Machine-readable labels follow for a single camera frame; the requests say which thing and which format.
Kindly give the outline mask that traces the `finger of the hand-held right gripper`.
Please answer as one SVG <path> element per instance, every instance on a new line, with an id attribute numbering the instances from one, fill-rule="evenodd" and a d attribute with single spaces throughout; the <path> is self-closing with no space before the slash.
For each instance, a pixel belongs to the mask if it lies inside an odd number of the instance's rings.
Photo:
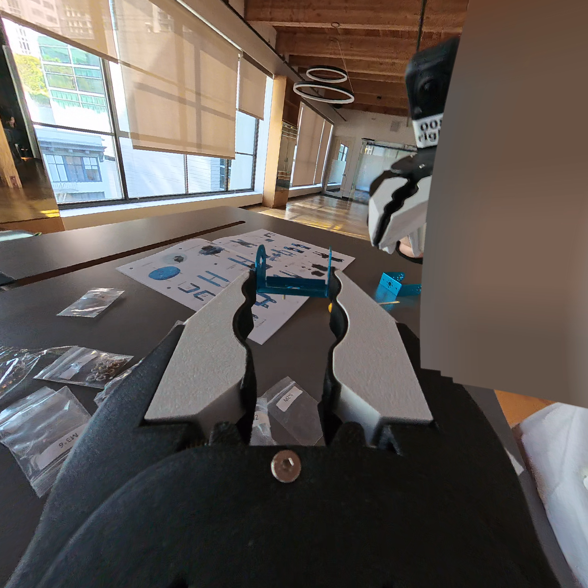
<path id="1" fill-rule="evenodd" d="M 423 254 L 431 182 L 432 177 L 421 179 L 416 193 L 392 213 L 381 239 L 381 250 L 392 253 L 396 243 L 407 237 L 412 254 Z"/>
<path id="2" fill-rule="evenodd" d="M 385 233 L 392 215 L 407 198 L 407 179 L 402 176 L 379 176 L 369 189 L 368 231 L 371 245 L 385 247 Z"/>

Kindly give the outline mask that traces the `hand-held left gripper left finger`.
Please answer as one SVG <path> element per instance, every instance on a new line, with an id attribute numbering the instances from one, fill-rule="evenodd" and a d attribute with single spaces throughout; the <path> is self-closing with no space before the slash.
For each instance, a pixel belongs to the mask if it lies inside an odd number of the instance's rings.
<path id="1" fill-rule="evenodd" d="M 145 421 L 191 423 L 205 438 L 229 422 L 248 443 L 257 398 L 247 344 L 255 300 L 255 274 L 248 270 L 184 323 Z"/>

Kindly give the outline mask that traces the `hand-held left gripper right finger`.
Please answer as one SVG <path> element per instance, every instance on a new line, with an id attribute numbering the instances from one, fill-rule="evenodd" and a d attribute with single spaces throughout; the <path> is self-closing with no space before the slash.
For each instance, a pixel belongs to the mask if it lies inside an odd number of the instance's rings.
<path id="1" fill-rule="evenodd" d="M 428 425 L 433 416 L 396 321 L 340 270 L 330 273 L 329 326 L 335 342 L 327 354 L 324 430 L 357 423 L 368 445 L 385 426 Z"/>

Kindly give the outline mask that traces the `blue metal U bracket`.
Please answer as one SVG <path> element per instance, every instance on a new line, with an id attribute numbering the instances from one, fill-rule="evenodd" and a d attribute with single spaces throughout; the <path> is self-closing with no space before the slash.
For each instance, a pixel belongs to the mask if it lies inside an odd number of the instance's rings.
<path id="1" fill-rule="evenodd" d="M 292 295 L 306 298 L 329 298 L 332 274 L 332 249 L 329 249 L 327 279 L 267 276 L 268 255 L 264 245 L 258 246 L 255 258 L 255 286 L 257 294 Z"/>

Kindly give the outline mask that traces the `dark desk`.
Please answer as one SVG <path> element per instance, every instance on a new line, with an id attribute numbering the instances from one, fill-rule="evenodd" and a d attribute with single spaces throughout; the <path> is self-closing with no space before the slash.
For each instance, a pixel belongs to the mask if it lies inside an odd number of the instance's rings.
<path id="1" fill-rule="evenodd" d="M 1 344 L 19 348 L 51 348 L 79 345 L 109 352 L 132 355 L 134 362 L 146 357 L 170 332 L 177 320 L 187 320 L 193 311 L 179 302 L 123 275 L 117 266 L 131 265 L 148 255 L 146 251 L 135 256 L 131 252 L 139 243 L 131 239 L 130 229 L 111 226 L 90 229 L 87 238 L 74 236 L 75 232 L 24 239 L 20 244 L 1 246 L 1 269 L 8 269 L 10 249 L 15 249 L 15 261 L 23 277 L 30 277 L 34 247 L 40 254 L 49 252 L 49 245 L 56 240 L 67 253 L 58 254 L 58 261 L 77 261 L 82 246 L 96 246 L 96 257 L 125 253 L 121 259 L 50 277 L 1 293 Z M 292 376 L 308 392 L 320 399 L 327 366 L 327 354 L 335 341 L 329 329 L 328 298 L 310 298 L 295 312 L 293 318 L 260 345 L 247 341 L 253 361 L 258 393 L 276 382 L 281 376 Z M 469 387 L 473 397 L 460 389 L 466 408 L 457 400 L 442 400 L 440 407 L 448 414 L 449 423 L 455 425 L 448 457 L 440 455 L 439 432 L 425 430 L 425 458 L 415 453 L 408 457 L 387 454 L 388 462 L 376 468 L 376 481 L 384 484 L 387 500 L 396 497 L 398 490 L 408 490 L 409 495 L 423 495 L 431 504 L 439 506 L 451 501 L 455 504 L 481 505 L 488 503 L 499 513 L 506 512 L 506 505 L 513 504 L 521 494 L 520 480 L 510 456 L 502 445 L 502 439 L 493 430 L 506 421 L 501 414 L 493 393 L 485 389 Z M 279 513 L 311 513 L 322 510 L 327 501 L 336 500 L 335 492 L 350 494 L 350 504 L 367 505 L 376 496 L 375 483 L 366 477 L 368 462 L 376 454 L 365 449 L 359 465 L 351 465 L 351 446 L 339 447 L 332 456 L 328 449 L 303 448 L 302 473 L 293 483 L 281 483 L 269 472 L 272 455 L 270 448 L 241 448 L 225 445 L 187 451 L 190 457 L 209 458 L 213 464 L 220 460 L 219 450 L 236 461 L 236 466 L 220 465 L 220 474 L 199 473 L 204 489 L 195 490 L 195 482 L 189 482 L 187 474 L 167 494 L 181 489 L 192 490 L 198 495 L 210 494 L 217 503 L 228 498 L 229 492 L 263 505 L 276 504 Z"/>

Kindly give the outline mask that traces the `printed assembly instruction sheet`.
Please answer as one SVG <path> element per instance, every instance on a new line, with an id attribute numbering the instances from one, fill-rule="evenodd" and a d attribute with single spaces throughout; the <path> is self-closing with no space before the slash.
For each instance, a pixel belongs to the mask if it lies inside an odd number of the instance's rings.
<path id="1" fill-rule="evenodd" d="M 328 264 L 346 269 L 353 256 L 258 229 L 213 241 L 195 238 L 117 268 L 118 272 L 197 312 L 240 274 L 254 270 L 264 246 L 268 277 L 327 280 Z"/>

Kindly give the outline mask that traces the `wooden column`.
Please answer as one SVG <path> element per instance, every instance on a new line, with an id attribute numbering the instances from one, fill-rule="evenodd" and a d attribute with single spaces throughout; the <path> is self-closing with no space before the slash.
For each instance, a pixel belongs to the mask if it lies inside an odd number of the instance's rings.
<path id="1" fill-rule="evenodd" d="M 263 206 L 271 209 L 285 207 L 290 190 L 291 159 L 295 141 L 292 139 L 293 128 L 290 125 L 286 124 L 286 133 L 283 133 L 286 87 L 286 77 L 274 77 L 262 197 Z"/>

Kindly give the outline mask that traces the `large crumpled clear bag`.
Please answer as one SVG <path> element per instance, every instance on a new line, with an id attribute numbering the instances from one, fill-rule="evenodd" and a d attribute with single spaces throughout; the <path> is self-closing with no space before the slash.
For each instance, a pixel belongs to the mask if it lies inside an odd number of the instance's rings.
<path id="1" fill-rule="evenodd" d="M 19 349 L 1 346 L 1 399 L 16 389 L 30 374 L 41 357 L 60 356 L 69 346 L 48 349 Z"/>

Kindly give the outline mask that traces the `large window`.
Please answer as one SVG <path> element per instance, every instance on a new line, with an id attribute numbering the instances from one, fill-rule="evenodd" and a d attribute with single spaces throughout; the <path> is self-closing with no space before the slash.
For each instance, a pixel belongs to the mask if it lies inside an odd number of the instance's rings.
<path id="1" fill-rule="evenodd" d="M 3 18 L 59 206 L 239 194 L 254 188 L 260 123 L 236 113 L 234 159 L 135 149 L 121 65 Z"/>

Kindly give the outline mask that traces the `large beige roller blind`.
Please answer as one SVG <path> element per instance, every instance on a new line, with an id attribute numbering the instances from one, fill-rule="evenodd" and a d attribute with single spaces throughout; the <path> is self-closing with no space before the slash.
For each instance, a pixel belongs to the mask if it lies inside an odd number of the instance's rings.
<path id="1" fill-rule="evenodd" d="M 133 149 L 235 158 L 239 50 L 179 1 L 112 1 Z"/>

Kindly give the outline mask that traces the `blue perforated metal bracket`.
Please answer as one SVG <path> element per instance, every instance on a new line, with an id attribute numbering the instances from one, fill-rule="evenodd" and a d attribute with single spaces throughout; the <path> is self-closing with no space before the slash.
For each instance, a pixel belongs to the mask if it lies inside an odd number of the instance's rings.
<path id="1" fill-rule="evenodd" d="M 373 299 L 385 311 L 391 312 L 401 307 L 413 307 L 420 298 L 420 283 L 404 283 L 405 274 L 384 272 L 374 292 Z"/>

